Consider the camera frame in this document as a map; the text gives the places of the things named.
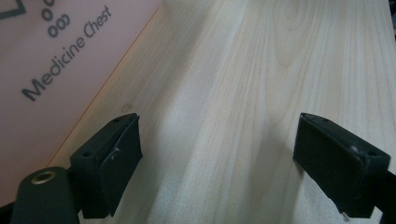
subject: screw hole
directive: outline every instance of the screw hole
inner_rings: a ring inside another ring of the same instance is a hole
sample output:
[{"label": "screw hole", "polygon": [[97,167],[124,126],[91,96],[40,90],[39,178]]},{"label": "screw hole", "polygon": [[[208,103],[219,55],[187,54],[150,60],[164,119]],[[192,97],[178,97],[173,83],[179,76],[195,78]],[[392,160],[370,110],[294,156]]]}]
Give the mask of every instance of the screw hole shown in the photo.
[{"label": "screw hole", "polygon": [[90,151],[86,151],[84,153],[82,153],[83,157],[90,157],[92,155],[92,153]]},{"label": "screw hole", "polygon": [[51,179],[53,179],[56,176],[55,172],[53,171],[46,171],[41,174],[36,175],[32,179],[32,184],[34,185],[40,185],[49,182]]}]

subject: wood grain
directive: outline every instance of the wood grain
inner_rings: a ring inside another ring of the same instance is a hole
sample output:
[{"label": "wood grain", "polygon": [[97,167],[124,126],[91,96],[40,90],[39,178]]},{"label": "wood grain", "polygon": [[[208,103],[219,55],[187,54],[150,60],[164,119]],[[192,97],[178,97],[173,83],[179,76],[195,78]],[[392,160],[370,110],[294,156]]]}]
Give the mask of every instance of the wood grain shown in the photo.
[{"label": "wood grain", "polygon": [[291,159],[297,122],[396,156],[388,1],[164,0],[50,165],[131,112],[144,158],[117,214],[83,223],[342,223]]}]

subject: light wooden surface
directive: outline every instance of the light wooden surface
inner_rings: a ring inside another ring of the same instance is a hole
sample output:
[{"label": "light wooden surface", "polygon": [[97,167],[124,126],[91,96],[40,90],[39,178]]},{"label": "light wooden surface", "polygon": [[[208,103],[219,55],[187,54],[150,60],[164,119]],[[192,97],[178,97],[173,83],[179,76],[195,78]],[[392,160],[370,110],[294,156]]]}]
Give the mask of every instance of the light wooden surface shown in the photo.
[{"label": "light wooden surface", "polygon": [[343,223],[291,159],[297,122],[395,158],[388,1],[164,0],[50,165],[132,112],[144,158],[115,217],[83,223]]}]

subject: printed logo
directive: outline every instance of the printed logo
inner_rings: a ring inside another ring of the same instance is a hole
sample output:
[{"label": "printed logo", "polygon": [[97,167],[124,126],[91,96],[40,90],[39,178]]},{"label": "printed logo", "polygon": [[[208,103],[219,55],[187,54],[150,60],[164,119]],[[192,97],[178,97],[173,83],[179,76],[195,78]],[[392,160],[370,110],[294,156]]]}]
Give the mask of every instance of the printed logo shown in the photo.
[{"label": "printed logo", "polygon": [[[44,0],[43,2],[47,7],[41,10],[41,18],[43,18],[44,21],[52,21],[53,14],[49,7],[53,7],[53,5],[55,5],[55,0]],[[64,28],[66,28],[66,26],[68,26],[69,24],[70,17],[67,14],[63,14],[60,18],[56,20],[55,23],[53,23],[49,27],[49,36],[55,38],[56,36],[58,36],[59,32],[64,30]]]},{"label": "printed logo", "polygon": [[[53,4],[54,0],[44,0],[44,3],[46,3],[46,5],[50,3]],[[42,15],[44,20],[52,20],[51,12],[46,10],[46,12],[42,13]],[[111,15],[112,14],[110,13],[110,9],[108,8],[108,6],[105,5],[104,9],[93,20],[89,20],[85,23],[85,25],[83,26],[83,30],[81,31],[83,35],[80,35],[70,45],[62,47],[62,52],[54,55],[51,59],[50,67],[47,70],[48,72],[44,75],[41,75],[41,78],[32,78],[32,87],[30,89],[22,89],[22,94],[34,102],[36,100],[36,97],[40,96],[41,93],[46,90],[46,86],[50,85],[53,79],[59,76],[66,68],[66,66],[68,66],[75,58],[77,58],[79,52],[82,51],[84,46],[86,45],[86,41],[89,41],[89,39],[93,38],[96,34],[98,34],[98,32],[102,29],[105,23],[110,20]],[[62,16],[61,19],[63,19],[64,22],[61,20],[57,20],[55,22],[55,24],[60,27],[56,27],[59,30],[64,29],[64,27],[70,22],[70,19],[67,15],[65,15],[65,17]]]},{"label": "printed logo", "polygon": [[0,1],[0,20],[25,14],[26,10],[21,0]]}]

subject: cardboard box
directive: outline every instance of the cardboard box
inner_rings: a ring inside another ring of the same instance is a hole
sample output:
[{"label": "cardboard box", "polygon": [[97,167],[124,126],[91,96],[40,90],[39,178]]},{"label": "cardboard box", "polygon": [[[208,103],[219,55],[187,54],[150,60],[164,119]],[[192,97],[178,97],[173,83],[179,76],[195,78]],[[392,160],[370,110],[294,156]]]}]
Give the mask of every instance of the cardboard box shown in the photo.
[{"label": "cardboard box", "polygon": [[159,4],[0,3],[0,206],[48,165]]}]

